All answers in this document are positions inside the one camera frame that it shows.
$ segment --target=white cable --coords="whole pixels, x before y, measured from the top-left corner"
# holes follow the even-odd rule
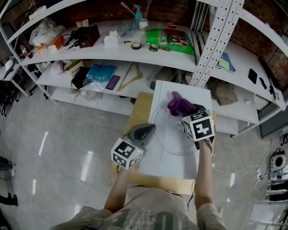
[[[271,140],[270,150],[265,152],[265,154],[263,155],[262,160],[261,160],[261,162],[260,162],[259,164],[246,165],[245,167],[238,168],[238,169],[236,169],[236,170],[234,170],[234,171],[219,170],[219,169],[216,169],[216,168],[213,168],[213,169],[216,170],[216,171],[219,171],[219,172],[223,172],[223,173],[226,173],[226,172],[227,172],[227,173],[234,173],[234,172],[239,171],[239,170],[241,170],[241,169],[245,169],[245,168],[248,168],[248,167],[256,167],[256,166],[257,166],[257,167],[259,167],[259,168],[261,169],[261,171],[262,171],[262,168],[261,168],[260,164],[263,162],[263,160],[264,160],[267,152],[271,152],[271,148],[272,148],[272,145],[273,145],[274,141],[275,141],[275,139],[274,139],[273,141]]]
[[[248,167],[255,167],[255,166],[259,167],[259,168],[262,170],[261,166],[258,165],[258,164],[247,165],[247,166],[245,166],[245,167],[243,167],[243,168],[238,168],[238,169],[236,169],[236,170],[234,170],[234,171],[222,171],[222,170],[219,170],[219,169],[216,169],[216,168],[213,168],[213,169],[216,170],[216,171],[219,171],[219,172],[223,172],[223,173],[226,173],[226,172],[227,172],[227,173],[234,173],[234,172],[236,172],[236,171],[238,171],[238,170],[245,169],[245,168],[248,168]]]
[[[255,190],[259,193],[259,195],[262,197],[263,200],[266,200],[263,195],[261,194],[261,192],[256,188],[256,184],[258,183],[259,181],[256,181],[256,183],[254,184],[254,188]]]
[[[273,145],[274,141],[275,141],[275,139],[274,139],[273,141],[271,140],[269,152],[271,152],[271,148],[272,148],[272,145]],[[259,163],[259,165],[260,165],[260,164],[262,163],[262,161],[264,160],[266,154],[267,154],[267,152],[263,155],[263,158],[262,158],[261,162]],[[249,200],[250,200],[250,207],[251,207],[251,218],[250,218],[250,220],[251,220],[251,219],[253,220],[253,218],[254,218],[253,211],[252,211],[252,210],[253,210],[252,201],[251,201],[251,187],[252,187],[253,181],[254,181],[254,179],[255,179],[255,177],[256,177],[257,175],[258,175],[258,174],[256,174],[256,175],[253,177],[253,179],[251,180],[251,184],[250,184],[250,192],[249,192]],[[263,195],[262,195],[262,194],[260,193],[260,191],[256,188],[256,184],[257,184],[257,182],[254,184],[254,187],[255,187],[256,191],[257,191],[257,192],[261,195],[261,197],[264,199]]]

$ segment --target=white plastic bag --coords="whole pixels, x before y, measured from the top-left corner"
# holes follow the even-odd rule
[[[62,61],[55,61],[51,66],[50,73],[53,76],[62,74],[63,73],[63,62]]]
[[[65,30],[64,26],[57,26],[51,18],[44,18],[32,31],[29,44],[41,46],[41,43],[43,43],[48,46],[63,30]]]

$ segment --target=green bag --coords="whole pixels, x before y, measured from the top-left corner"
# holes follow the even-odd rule
[[[146,34],[146,43],[158,45],[163,48],[174,50],[181,53],[194,55],[194,48],[188,35],[179,30],[173,29],[154,29]]]

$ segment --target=wooden table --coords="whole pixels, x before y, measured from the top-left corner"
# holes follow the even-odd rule
[[[138,124],[144,124],[149,122],[150,109],[152,105],[153,95],[150,93],[140,92],[133,107],[132,113],[128,120],[128,123],[124,129],[123,134]],[[213,112],[213,120],[216,123],[216,113]],[[117,175],[117,165],[112,164],[111,174]],[[133,166],[131,169],[131,182],[137,185],[143,185],[146,187],[160,188],[165,191],[175,192],[179,194],[192,194],[192,183],[194,180],[174,179],[169,177],[155,177],[139,173],[139,165]]]

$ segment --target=cardboard box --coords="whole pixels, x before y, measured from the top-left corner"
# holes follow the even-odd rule
[[[72,60],[71,63],[64,65],[64,70],[73,79],[80,67],[84,67],[84,63],[81,59]]]
[[[49,45],[48,49],[49,49],[51,52],[54,52],[54,51],[58,50],[58,49],[63,45],[63,42],[64,42],[63,36],[58,36],[58,37],[55,38],[54,41]]]
[[[88,19],[76,21],[76,25],[78,28],[79,27],[88,27],[89,26]]]

